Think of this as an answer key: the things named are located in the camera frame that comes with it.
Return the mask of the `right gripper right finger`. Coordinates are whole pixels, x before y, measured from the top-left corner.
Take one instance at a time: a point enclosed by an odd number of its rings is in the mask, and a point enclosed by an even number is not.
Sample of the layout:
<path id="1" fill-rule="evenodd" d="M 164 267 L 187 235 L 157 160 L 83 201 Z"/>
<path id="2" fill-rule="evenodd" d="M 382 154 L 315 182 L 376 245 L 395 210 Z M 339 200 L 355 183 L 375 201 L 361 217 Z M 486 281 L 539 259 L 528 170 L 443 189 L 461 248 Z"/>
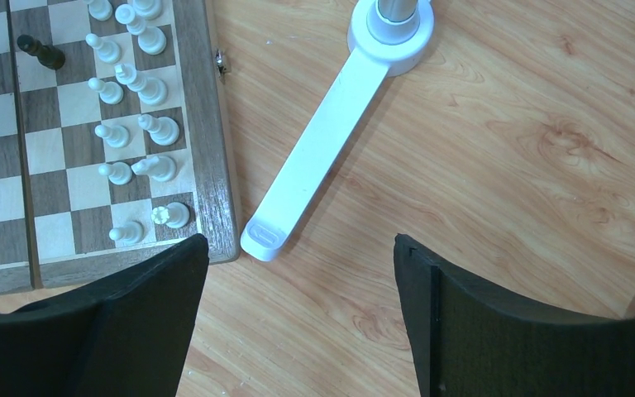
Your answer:
<path id="1" fill-rule="evenodd" d="M 635 396 L 635 316 L 531 299 L 406 234 L 393 255 L 420 395 Z"/>

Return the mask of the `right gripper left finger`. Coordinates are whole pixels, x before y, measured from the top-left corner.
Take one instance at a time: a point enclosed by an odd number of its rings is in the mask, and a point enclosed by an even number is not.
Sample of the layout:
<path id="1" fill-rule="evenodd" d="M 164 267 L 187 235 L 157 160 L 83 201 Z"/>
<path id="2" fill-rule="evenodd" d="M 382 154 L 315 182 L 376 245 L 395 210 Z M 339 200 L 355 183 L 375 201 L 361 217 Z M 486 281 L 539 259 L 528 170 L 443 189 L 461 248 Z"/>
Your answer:
<path id="1" fill-rule="evenodd" d="M 0 313 L 0 396 L 174 396 L 209 267 L 200 234 Z"/>

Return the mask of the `wooden folding chess board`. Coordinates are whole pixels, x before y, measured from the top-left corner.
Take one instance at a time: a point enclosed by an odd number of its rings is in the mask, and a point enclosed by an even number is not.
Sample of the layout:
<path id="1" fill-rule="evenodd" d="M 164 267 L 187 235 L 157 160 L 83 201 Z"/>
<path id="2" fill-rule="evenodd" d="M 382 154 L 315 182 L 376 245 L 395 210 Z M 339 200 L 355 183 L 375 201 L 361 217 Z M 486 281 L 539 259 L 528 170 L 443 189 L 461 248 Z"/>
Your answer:
<path id="1" fill-rule="evenodd" d="M 110 2 L 113 14 L 102 22 L 84 1 L 0 1 L 0 294 L 96 280 L 197 233 L 208 239 L 213 264 L 239 255 L 240 200 L 212 2 L 162 1 L 162 13 L 145 19 L 166 35 L 158 55 L 143 52 L 116 20 L 116 9 L 131 1 Z M 88 33 L 118 43 L 121 59 L 102 62 Z M 64 66 L 41 65 L 18 48 L 19 35 L 62 50 Z M 122 63 L 163 80 L 168 98 L 141 102 L 115 77 Z M 92 77 L 118 83 L 122 101 L 102 102 L 88 86 Z M 138 125 L 141 114 L 174 119 L 179 139 L 157 145 Z M 129 145 L 107 145 L 94 133 L 101 124 L 124 126 Z M 115 185 L 98 173 L 104 163 L 132 166 L 153 155 L 175 160 L 171 181 L 132 172 L 129 183 Z M 172 202 L 189 208 L 189 222 L 178 229 L 154 224 L 152 209 Z M 143 240 L 109 238 L 128 221 L 143 226 Z"/>

